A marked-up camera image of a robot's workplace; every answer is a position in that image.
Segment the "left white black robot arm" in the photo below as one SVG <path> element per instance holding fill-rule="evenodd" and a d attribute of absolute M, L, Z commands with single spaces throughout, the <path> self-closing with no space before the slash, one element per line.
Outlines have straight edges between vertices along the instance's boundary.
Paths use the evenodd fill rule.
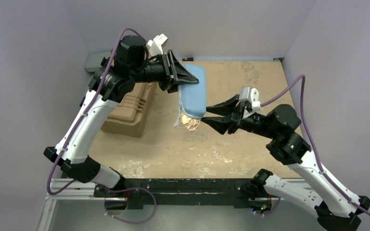
<path fill-rule="evenodd" d="M 172 51 L 151 54 L 146 40 L 128 35 L 117 41 L 89 83 L 80 110 L 65 136 L 43 154 L 72 179 L 94 182 L 110 189 L 123 187 L 123 176 L 89 156 L 102 125 L 137 83 L 158 83 L 168 93 L 204 85 L 204 78 L 187 70 Z"/>

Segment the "blue umbrella sleeve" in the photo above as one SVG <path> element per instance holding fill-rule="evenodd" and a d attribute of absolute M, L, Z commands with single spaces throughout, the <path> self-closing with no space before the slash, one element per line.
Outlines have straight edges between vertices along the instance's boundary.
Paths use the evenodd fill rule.
<path fill-rule="evenodd" d="M 185 69 L 194 75 L 198 84 L 180 85 L 178 89 L 178 113 L 189 118 L 201 119 L 207 107 L 207 80 L 204 67 L 196 64 L 185 64 Z"/>

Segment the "beige umbrella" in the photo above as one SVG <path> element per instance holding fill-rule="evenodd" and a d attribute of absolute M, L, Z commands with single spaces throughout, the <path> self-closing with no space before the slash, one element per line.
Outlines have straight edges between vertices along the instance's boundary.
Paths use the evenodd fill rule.
<path fill-rule="evenodd" d="M 173 127 L 183 127 L 187 131 L 195 131 L 201 124 L 200 118 L 193 118 L 187 115 L 182 108 L 178 109 L 177 119 Z"/>

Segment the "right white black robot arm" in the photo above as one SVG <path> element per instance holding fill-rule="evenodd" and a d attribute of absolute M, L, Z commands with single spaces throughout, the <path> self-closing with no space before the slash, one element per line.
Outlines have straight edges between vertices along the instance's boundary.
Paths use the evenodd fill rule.
<path fill-rule="evenodd" d="M 302 188 L 261 169 L 250 184 L 240 187 L 251 199 L 263 194 L 285 199 L 306 210 L 328 231 L 358 229 L 360 214 L 369 209 L 370 199 L 351 192 L 335 177 L 327 175 L 327 169 L 317 162 L 314 150 L 296 132 L 301 121 L 292 106 L 280 104 L 262 115 L 254 110 L 252 101 L 235 95 L 206 110 L 212 116 L 202 121 L 220 134 L 233 134 L 241 129 L 269 138 L 266 148 L 270 154 L 310 186 L 310 189 Z"/>

